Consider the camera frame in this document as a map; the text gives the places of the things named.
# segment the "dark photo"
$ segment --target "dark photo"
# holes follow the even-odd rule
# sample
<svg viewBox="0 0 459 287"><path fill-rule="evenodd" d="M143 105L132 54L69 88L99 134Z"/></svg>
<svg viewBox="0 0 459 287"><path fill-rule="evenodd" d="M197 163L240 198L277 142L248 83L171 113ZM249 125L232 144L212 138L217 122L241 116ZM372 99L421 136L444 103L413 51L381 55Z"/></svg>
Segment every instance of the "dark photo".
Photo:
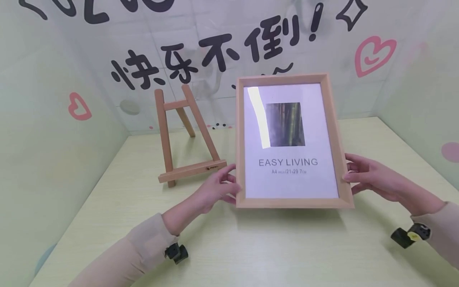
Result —
<svg viewBox="0 0 459 287"><path fill-rule="evenodd" d="M266 104L271 146L304 146L300 103Z"/></svg>

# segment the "wooden easel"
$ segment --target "wooden easel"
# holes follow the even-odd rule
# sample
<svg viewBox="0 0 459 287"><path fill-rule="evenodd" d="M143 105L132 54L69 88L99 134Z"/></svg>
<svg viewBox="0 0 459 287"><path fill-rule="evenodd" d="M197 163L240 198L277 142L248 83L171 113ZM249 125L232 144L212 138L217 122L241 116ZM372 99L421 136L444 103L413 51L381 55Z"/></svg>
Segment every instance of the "wooden easel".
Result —
<svg viewBox="0 0 459 287"><path fill-rule="evenodd" d="M159 182L168 182L169 187L175 186L175 181L187 176L196 175L205 173L210 170L217 170L225 167L226 160L220 159L218 156L217 150L213 145L212 138L209 135L204 119L202 118L201 112L199 112L198 105L196 104L195 98L189 85L182 85L182 91L185 94L185 99L181 101L173 101L169 103L164 103L164 94L162 90L155 90L155 99L156 99L156 110L158 112L158 123L159 123L159 132L161 135L161 144L162 144L162 153L164 155L164 164L166 166L166 173L158 176ZM166 111L176 110L179 114L180 119L183 122L188 134L190 137L195 137L195 131L191 126L190 120L186 116L184 107L190 107L193 116L198 124L199 130L201 131L204 141L206 142L207 148L210 151L212 156L211 161L196 163L192 165L187 165L184 167L174 169L172 163L172 152L169 139L169 128L168 120L166 118Z"/></svg>

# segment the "black clip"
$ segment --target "black clip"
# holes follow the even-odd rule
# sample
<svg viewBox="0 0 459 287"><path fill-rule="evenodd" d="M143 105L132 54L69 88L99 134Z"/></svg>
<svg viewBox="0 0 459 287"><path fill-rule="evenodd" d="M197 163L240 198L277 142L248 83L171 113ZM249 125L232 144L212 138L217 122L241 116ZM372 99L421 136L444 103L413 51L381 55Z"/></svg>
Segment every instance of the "black clip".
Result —
<svg viewBox="0 0 459 287"><path fill-rule="evenodd" d="M397 228L397 230L395 230L394 233L392 233L391 239L397 242L397 244L403 247L404 249L407 249L413 243L416 242L414 240L411 240L411 238L408 236L408 232L406 232L402 228Z"/></svg>
<svg viewBox="0 0 459 287"><path fill-rule="evenodd" d="M188 251L186 251L185 246L181 245L179 247L178 243L172 244L166 249L166 257L172 259L175 264L182 262L184 259L188 258Z"/></svg>
<svg viewBox="0 0 459 287"><path fill-rule="evenodd" d="M431 230L429 227L421 223L415 223L408 231L397 228L397 230L392 233L391 239L404 249L407 249L416 241L429 239L430 236Z"/></svg>

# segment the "yellow clip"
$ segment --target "yellow clip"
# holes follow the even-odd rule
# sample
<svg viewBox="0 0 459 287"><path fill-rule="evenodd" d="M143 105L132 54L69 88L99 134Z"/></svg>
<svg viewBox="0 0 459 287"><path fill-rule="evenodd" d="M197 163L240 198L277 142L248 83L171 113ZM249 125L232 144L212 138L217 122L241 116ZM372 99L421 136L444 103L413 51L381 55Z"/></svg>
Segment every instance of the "yellow clip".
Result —
<svg viewBox="0 0 459 287"><path fill-rule="evenodd" d="M408 237L411 238L411 240L413 241L421 241L422 238L419 236L419 234L413 232L413 231L410 231L408 232Z"/></svg>

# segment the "table surface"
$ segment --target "table surface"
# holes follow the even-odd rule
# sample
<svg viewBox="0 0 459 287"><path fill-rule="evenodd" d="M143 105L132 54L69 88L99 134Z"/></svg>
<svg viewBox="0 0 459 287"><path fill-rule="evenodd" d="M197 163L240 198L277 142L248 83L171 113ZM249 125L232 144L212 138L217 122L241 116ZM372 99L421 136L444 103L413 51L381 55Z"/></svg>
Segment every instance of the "table surface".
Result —
<svg viewBox="0 0 459 287"><path fill-rule="evenodd" d="M378 118L340 121L346 152L378 160L459 203L459 192ZM221 158L235 161L235 130L210 131ZM210 159L199 134L171 133L175 166ZM57 244L31 287L67 286L131 228L190 195L207 174L158 183L159 135L129 137ZM217 203L183 233L190 258L171 260L135 286L456 286L459 272L426 242L404 250L390 239L409 213L371 191L355 209L235 209Z"/></svg>

